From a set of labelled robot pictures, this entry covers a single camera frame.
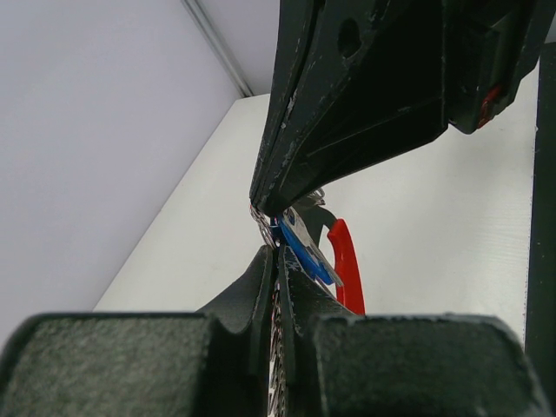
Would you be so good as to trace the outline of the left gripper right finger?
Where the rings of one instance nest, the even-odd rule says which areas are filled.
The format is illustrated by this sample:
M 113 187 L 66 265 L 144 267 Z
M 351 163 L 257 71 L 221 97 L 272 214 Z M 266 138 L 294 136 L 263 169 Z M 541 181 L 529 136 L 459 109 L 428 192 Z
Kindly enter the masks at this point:
M 280 416 L 550 416 L 516 334 L 494 316 L 357 315 L 277 253 Z

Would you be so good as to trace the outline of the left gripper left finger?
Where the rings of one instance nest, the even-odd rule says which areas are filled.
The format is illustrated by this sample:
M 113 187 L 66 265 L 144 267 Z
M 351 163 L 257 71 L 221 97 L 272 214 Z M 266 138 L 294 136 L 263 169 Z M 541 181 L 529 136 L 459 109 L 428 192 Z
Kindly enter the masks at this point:
M 193 313 L 39 314 L 1 354 L 4 416 L 263 416 L 274 254 Z

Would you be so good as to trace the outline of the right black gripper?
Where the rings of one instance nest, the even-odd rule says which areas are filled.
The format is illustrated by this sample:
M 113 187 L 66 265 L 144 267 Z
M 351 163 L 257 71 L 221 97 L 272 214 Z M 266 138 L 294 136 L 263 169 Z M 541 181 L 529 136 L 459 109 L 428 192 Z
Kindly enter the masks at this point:
M 513 103 L 536 66 L 554 1 L 447 1 L 446 115 L 472 134 Z

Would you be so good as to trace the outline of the red keyring tag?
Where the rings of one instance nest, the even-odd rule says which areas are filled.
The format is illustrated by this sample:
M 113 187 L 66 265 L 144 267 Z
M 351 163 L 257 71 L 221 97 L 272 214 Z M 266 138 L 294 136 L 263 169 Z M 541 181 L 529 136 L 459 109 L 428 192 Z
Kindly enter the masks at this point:
M 328 231 L 327 238 L 334 250 L 334 271 L 342 285 L 336 285 L 336 299 L 357 315 L 366 313 L 361 275 L 352 237 L 343 219 L 337 219 Z

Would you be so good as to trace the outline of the blue key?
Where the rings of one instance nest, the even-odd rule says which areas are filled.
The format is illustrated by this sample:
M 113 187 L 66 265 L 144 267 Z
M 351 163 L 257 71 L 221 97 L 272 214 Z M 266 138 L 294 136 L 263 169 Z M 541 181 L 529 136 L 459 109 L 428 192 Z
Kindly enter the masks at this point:
M 310 278 L 327 286 L 343 286 L 340 276 L 314 242 L 305 222 L 293 207 L 277 216 L 275 224 L 280 230 L 282 240 L 293 250 Z

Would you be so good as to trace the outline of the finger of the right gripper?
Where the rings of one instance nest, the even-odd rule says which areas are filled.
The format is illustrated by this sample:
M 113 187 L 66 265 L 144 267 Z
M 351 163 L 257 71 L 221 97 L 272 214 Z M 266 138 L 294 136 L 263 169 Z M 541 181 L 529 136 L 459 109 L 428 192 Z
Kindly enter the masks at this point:
M 322 2 L 273 151 L 267 215 L 447 129 L 447 1 Z
M 272 155 L 281 134 L 283 118 L 288 113 L 288 105 L 294 100 L 323 8 L 322 1 L 280 2 L 268 115 L 249 191 L 251 206 L 261 213 L 274 211 L 266 207 L 275 177 Z

